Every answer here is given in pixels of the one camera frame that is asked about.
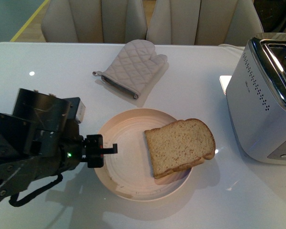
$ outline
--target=toaster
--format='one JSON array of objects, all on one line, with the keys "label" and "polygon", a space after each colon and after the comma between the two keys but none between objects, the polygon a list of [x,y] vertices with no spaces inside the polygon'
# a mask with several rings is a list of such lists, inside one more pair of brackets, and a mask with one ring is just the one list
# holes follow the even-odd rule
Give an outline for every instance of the toaster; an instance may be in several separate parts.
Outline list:
[{"label": "toaster", "polygon": [[286,165],[286,33],[251,38],[225,92],[243,151],[260,162]]}]

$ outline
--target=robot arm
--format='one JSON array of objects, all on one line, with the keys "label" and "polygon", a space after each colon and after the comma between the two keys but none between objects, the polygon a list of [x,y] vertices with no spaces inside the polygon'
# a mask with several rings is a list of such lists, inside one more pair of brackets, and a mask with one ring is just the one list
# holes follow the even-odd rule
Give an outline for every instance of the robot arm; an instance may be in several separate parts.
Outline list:
[{"label": "robot arm", "polygon": [[[12,115],[0,113],[0,201],[11,196],[19,207],[62,181],[62,172],[80,162],[89,168],[104,165],[103,154],[117,153],[117,145],[103,149],[102,135],[79,134],[84,105],[79,98],[20,89]],[[57,176],[50,184],[18,201],[32,181]]]}]

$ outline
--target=oven mitt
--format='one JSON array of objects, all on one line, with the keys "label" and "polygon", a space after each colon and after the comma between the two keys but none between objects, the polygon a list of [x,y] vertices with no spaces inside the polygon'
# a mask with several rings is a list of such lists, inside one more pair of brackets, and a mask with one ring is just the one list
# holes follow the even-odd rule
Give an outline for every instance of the oven mitt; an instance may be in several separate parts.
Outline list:
[{"label": "oven mitt", "polygon": [[104,82],[137,99],[166,62],[167,56],[157,55],[153,43],[134,40],[125,44],[106,71],[96,71],[93,75],[101,76]]}]

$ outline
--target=plate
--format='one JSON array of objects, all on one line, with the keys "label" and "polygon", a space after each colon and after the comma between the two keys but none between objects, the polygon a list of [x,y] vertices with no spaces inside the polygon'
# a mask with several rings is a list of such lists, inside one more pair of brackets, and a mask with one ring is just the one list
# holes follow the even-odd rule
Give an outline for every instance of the plate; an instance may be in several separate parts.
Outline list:
[{"label": "plate", "polygon": [[114,194],[134,201],[153,201],[177,191],[188,179],[191,169],[154,179],[144,130],[176,121],[154,109],[138,108],[110,119],[99,130],[103,146],[118,144],[118,153],[104,155],[104,166],[96,168],[100,181]]}]

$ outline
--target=white table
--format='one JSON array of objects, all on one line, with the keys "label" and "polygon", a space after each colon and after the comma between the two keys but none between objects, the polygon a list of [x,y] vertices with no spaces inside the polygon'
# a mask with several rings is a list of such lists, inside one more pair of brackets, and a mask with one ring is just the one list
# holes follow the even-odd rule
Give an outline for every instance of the white table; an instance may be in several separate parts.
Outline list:
[{"label": "white table", "polygon": [[[80,125],[81,135],[87,135],[125,110],[153,108],[176,119],[204,121],[218,153],[195,167],[177,192],[154,202],[115,196],[93,169],[80,164],[23,207],[10,206],[9,198],[0,202],[0,229],[286,228],[286,166],[263,164],[240,152],[219,81],[220,75],[233,73],[242,51],[156,46],[158,54],[168,56],[168,64],[133,100],[92,76],[92,71],[104,71],[122,46],[0,43],[0,112],[11,114],[19,88],[58,98],[78,96],[87,107]],[[31,183],[25,194],[52,180]]]}]

